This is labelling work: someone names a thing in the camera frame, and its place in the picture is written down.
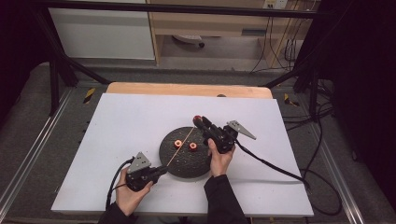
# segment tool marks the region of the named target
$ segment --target black sleeve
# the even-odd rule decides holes
[[[205,184],[205,193],[208,224],[248,223],[227,175],[210,177]]]
[[[108,207],[108,209],[102,214],[99,219],[98,224],[133,224],[135,223],[135,218],[133,215],[130,217],[125,216],[122,213],[119,206],[113,203]]]

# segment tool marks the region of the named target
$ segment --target hand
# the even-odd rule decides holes
[[[233,152],[235,151],[235,146],[227,153],[220,154],[216,147],[215,142],[212,139],[207,140],[209,145],[208,156],[212,155],[212,161],[210,162],[210,171],[214,177],[219,175],[225,175],[227,173],[228,165],[233,159]]]
[[[153,182],[150,181],[148,184],[138,192],[134,192],[133,190],[129,189],[126,184],[126,171],[128,167],[121,170],[120,180],[117,186],[124,185],[116,189],[116,203],[119,206],[120,210],[125,214],[125,216],[131,215],[136,207],[142,202],[143,198],[146,194],[149,193],[150,188],[153,185]]]

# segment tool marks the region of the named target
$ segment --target red object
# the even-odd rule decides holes
[[[195,143],[190,143],[190,151],[196,151],[197,145]]]
[[[202,117],[199,115],[195,115],[194,118],[192,119],[192,121],[195,121],[196,119],[198,120],[202,120]]]
[[[181,147],[182,142],[180,140],[175,141],[175,149],[179,149]]]

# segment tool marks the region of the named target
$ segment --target small orange object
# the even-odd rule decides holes
[[[197,145],[195,143],[190,143],[190,151],[196,151]]]
[[[179,149],[181,147],[181,144],[183,144],[180,140],[175,141],[175,149]]]

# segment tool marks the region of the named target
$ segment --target person's right hand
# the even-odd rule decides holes
[[[233,152],[235,151],[235,146],[233,149],[227,153],[220,154],[216,147],[215,142],[212,139],[207,140],[209,145],[208,156],[212,155],[212,161],[210,162],[210,171],[214,177],[219,175],[225,175],[227,173],[228,165],[233,159]]]

